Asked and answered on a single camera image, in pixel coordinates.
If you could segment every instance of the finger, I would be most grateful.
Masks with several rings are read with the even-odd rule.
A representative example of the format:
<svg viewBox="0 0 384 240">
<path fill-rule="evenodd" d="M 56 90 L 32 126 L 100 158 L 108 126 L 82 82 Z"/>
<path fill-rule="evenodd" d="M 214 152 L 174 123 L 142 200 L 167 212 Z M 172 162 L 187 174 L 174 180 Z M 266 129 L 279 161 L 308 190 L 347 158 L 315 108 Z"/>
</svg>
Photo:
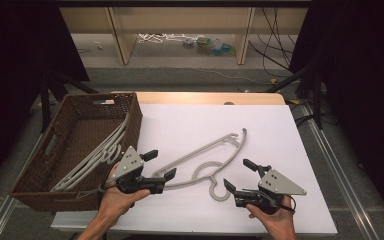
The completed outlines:
<svg viewBox="0 0 384 240">
<path fill-rule="evenodd" d="M 292 206 L 291 199 L 291 196 L 285 195 L 285 197 L 282 199 L 282 205 L 290 208 Z"/>
<path fill-rule="evenodd" d="M 264 214 L 258 207 L 252 205 L 252 204 L 247 204 L 246 209 L 256 218 L 259 218 L 262 214 Z"/>
<path fill-rule="evenodd" d="M 136 201 L 142 200 L 145 197 L 147 197 L 149 194 L 151 194 L 151 191 L 149 191 L 148 189 L 139 190 L 135 193 L 130 194 L 129 202 L 134 203 Z"/>
<path fill-rule="evenodd" d="M 115 170 L 117 169 L 119 163 L 120 163 L 120 162 L 117 162 L 116 164 L 114 164 L 114 166 L 112 167 L 110 173 L 108 174 L 108 179 L 113 178 L 113 175 L 114 175 Z"/>
</svg>

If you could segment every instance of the gray floor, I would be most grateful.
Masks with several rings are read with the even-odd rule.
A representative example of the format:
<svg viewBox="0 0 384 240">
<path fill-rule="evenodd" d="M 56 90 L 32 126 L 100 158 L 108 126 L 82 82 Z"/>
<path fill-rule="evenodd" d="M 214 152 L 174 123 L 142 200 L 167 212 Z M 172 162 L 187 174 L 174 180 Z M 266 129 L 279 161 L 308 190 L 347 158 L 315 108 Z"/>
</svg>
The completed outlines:
<svg viewBox="0 0 384 240">
<path fill-rule="evenodd" d="M 230 41 L 228 35 L 209 37 L 218 37 L 226 43 Z M 259 92 L 271 86 L 271 79 L 277 81 L 284 79 L 272 76 L 268 72 L 284 76 L 290 74 L 267 60 L 264 62 L 267 69 L 265 70 L 262 67 L 263 58 L 251 47 L 248 48 L 245 64 L 237 65 L 233 54 L 218 57 L 202 54 L 196 49 L 183 48 L 181 42 L 165 40 L 163 43 L 137 43 L 129 64 L 121 66 L 111 36 L 73 35 L 73 39 L 79 49 L 91 50 L 87 52 L 79 50 L 79 54 L 91 79 L 87 85 L 100 92 L 114 90 Z M 262 36 L 262 39 L 267 40 L 268 36 Z M 252 43 L 264 50 L 264 45 L 256 36 L 253 37 Z M 282 36 L 282 43 L 285 48 L 293 49 L 292 42 L 286 36 Z M 267 54 L 276 61 L 287 64 L 278 50 L 270 49 Z M 286 100 L 296 99 L 294 95 L 296 86 L 297 83 L 293 83 L 281 90 Z M 70 86 L 67 88 L 71 93 L 79 92 Z M 330 111 L 326 102 L 323 110 Z M 307 105 L 292 105 L 291 111 L 295 118 L 302 117 L 307 114 Z M 39 139 L 41 127 L 41 109 L 37 100 L 32 106 L 31 116 L 26 121 L 24 130 L 12 149 L 12 154 L 0 168 L 0 207 L 7 199 L 8 192 Z M 299 236 L 299 239 L 365 239 L 352 209 L 347 204 L 346 196 L 329 167 L 325 152 L 320 147 L 314 124 L 305 121 L 298 126 L 298 129 L 338 229 L 338 234 L 335 236 Z M 378 239 L 384 239 L 384 202 L 364 170 L 357 166 L 358 159 L 341 126 L 336 123 L 334 117 L 325 116 L 322 132 L 358 196 L 364 212 L 373 223 Z M 0 239 L 70 239 L 72 236 L 72 233 L 50 228 L 52 214 L 33 211 L 20 203 L 15 205 L 8 216 L 7 222 L 1 224 L 5 227 L 0 232 Z M 117 233 L 108 235 L 109 239 L 123 237 Z"/>
</svg>

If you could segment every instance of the wrist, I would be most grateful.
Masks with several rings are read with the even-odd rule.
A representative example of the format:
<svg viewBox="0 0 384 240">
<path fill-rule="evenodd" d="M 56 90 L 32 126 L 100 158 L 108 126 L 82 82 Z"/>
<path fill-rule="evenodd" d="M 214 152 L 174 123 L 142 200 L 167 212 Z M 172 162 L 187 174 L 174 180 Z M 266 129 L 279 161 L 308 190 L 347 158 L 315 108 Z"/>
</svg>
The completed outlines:
<svg viewBox="0 0 384 240">
<path fill-rule="evenodd" d="M 296 234 L 294 228 L 275 228 L 268 229 L 269 234 L 274 240 L 296 240 Z"/>
<path fill-rule="evenodd" d="M 86 230 L 80 235 L 78 240 L 98 240 L 104 235 L 112 226 L 114 226 L 116 221 L 110 221 L 108 218 L 97 214 L 89 225 L 86 227 Z"/>
</svg>

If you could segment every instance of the wooden panel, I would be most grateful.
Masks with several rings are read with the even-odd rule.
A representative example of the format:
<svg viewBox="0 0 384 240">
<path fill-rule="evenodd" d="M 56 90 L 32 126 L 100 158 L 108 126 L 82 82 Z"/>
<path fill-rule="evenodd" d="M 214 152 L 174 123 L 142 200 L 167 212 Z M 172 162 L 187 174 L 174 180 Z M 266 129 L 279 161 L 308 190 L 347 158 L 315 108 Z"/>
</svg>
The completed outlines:
<svg viewBox="0 0 384 240">
<path fill-rule="evenodd" d="M 247 18 L 241 34 L 233 34 L 233 46 L 236 50 L 236 61 L 245 64 L 246 51 L 248 48 L 249 31 L 254 20 L 255 8 L 248 8 Z"/>
<path fill-rule="evenodd" d="M 248 8 L 114 8 L 125 33 L 242 34 Z"/>
<path fill-rule="evenodd" d="M 111 33 L 106 8 L 60 8 L 70 33 Z"/>
<path fill-rule="evenodd" d="M 123 64 L 128 64 L 133 48 L 136 43 L 137 33 L 126 33 L 121 24 L 119 16 L 120 8 L 108 8 L 111 22 L 113 23 L 113 36 L 116 42 L 117 49 L 119 50 L 119 56 Z"/>
<path fill-rule="evenodd" d="M 277 93 L 137 92 L 139 103 L 285 105 Z"/>
</svg>

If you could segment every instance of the black cable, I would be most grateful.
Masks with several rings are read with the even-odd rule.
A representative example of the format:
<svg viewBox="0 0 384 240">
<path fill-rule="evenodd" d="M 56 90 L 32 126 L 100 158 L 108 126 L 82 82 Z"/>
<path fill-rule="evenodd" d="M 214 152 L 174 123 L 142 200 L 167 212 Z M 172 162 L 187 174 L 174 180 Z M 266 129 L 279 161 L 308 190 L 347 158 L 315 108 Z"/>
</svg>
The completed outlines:
<svg viewBox="0 0 384 240">
<path fill-rule="evenodd" d="M 303 122 L 308 121 L 308 120 L 310 120 L 310 119 L 313 118 L 313 117 L 314 117 L 314 115 L 311 114 L 311 115 L 307 115 L 307 116 L 304 116 L 304 117 L 300 117 L 300 118 L 295 119 L 295 123 L 296 123 L 297 121 L 299 121 L 298 123 L 296 123 L 297 128 L 298 128 Z"/>
<path fill-rule="evenodd" d="M 288 35 L 288 37 L 289 37 L 289 40 L 291 40 L 292 44 L 294 44 L 294 46 L 297 45 L 297 44 L 294 42 L 294 40 L 292 40 L 291 35 Z"/>
<path fill-rule="evenodd" d="M 263 55 L 263 69 L 264 69 L 264 71 L 267 73 L 267 74 L 269 74 L 269 75 L 272 75 L 272 76 L 275 76 L 275 77 L 278 77 L 278 76 L 276 76 L 275 74 L 272 74 L 272 73 L 270 73 L 269 71 L 267 71 L 267 68 L 266 68 L 266 58 L 269 58 L 267 55 L 266 55 L 266 52 L 267 52 L 267 48 L 268 48 L 268 46 L 269 46 L 269 44 L 270 44 L 270 40 L 271 40 L 271 38 L 272 38 L 272 35 L 273 34 L 270 34 L 270 36 L 269 36 L 269 40 L 267 41 L 267 45 L 266 45 L 266 47 L 264 48 L 264 53 L 262 53 L 262 52 L 260 52 L 260 51 L 257 51 L 258 53 L 260 53 L 261 55 Z M 286 69 L 287 70 L 287 68 L 285 67 L 285 66 L 283 66 L 283 65 L 281 65 L 281 64 L 279 64 L 279 63 L 277 63 L 279 66 L 281 66 L 281 67 L 283 67 L 284 69 Z"/>
<path fill-rule="evenodd" d="M 279 205 L 276 205 L 276 206 L 279 207 L 279 208 L 285 209 L 285 210 L 287 210 L 287 211 L 289 211 L 289 212 L 292 212 L 292 214 L 295 213 L 295 210 L 294 210 L 294 209 L 292 209 L 292 208 L 290 208 L 290 207 L 287 207 L 287 206 L 285 206 L 285 205 L 279 204 Z"/>
<path fill-rule="evenodd" d="M 263 55 L 265 58 L 268 58 L 270 61 L 276 63 L 277 65 L 279 65 L 280 67 L 284 68 L 285 70 L 288 70 L 288 71 L 289 71 L 288 67 L 285 67 L 285 66 L 282 65 L 281 63 L 277 62 L 277 61 L 274 60 L 273 58 L 267 56 L 265 53 L 263 53 L 263 52 L 261 52 L 260 50 L 258 50 L 258 49 L 257 49 L 251 42 L 249 42 L 249 44 L 251 45 L 252 48 L 255 49 L 256 52 L 258 52 L 259 54 Z"/>
<path fill-rule="evenodd" d="M 279 51 L 285 51 L 285 52 L 287 52 L 287 53 L 292 53 L 292 51 L 288 51 L 288 50 L 284 50 L 284 49 L 281 49 L 281 48 L 273 47 L 273 46 L 267 44 L 266 42 L 264 42 L 263 39 L 261 39 L 261 37 L 260 37 L 259 34 L 257 34 L 257 37 L 258 37 L 258 39 L 260 39 L 260 42 L 262 42 L 264 45 L 266 45 L 267 47 L 269 47 L 269 48 L 271 48 L 271 49 L 275 49 L 275 50 L 279 50 Z"/>
<path fill-rule="evenodd" d="M 293 209 L 295 210 L 295 208 L 297 207 L 297 202 L 295 201 L 295 199 L 291 195 L 287 195 L 287 196 L 289 196 L 292 199 L 292 201 L 294 202 Z"/>
<path fill-rule="evenodd" d="M 282 50 L 282 55 L 285 59 L 285 62 L 289 64 L 290 62 L 290 59 L 289 57 L 286 55 L 285 53 L 285 49 L 283 48 L 283 45 L 282 45 L 282 41 L 280 40 L 280 34 L 279 34 L 279 26 L 277 24 L 277 11 L 278 11 L 278 8 L 274 8 L 274 22 L 273 22 L 273 26 L 271 25 L 270 23 L 270 20 L 269 18 L 267 17 L 267 14 L 266 12 L 264 11 L 264 8 L 262 8 L 263 10 L 263 14 L 264 14 L 264 17 L 266 18 L 266 21 L 270 27 L 270 31 L 271 31 L 271 35 L 270 36 L 274 36 L 274 38 L 276 39 L 277 43 L 279 44 L 281 50 Z"/>
</svg>

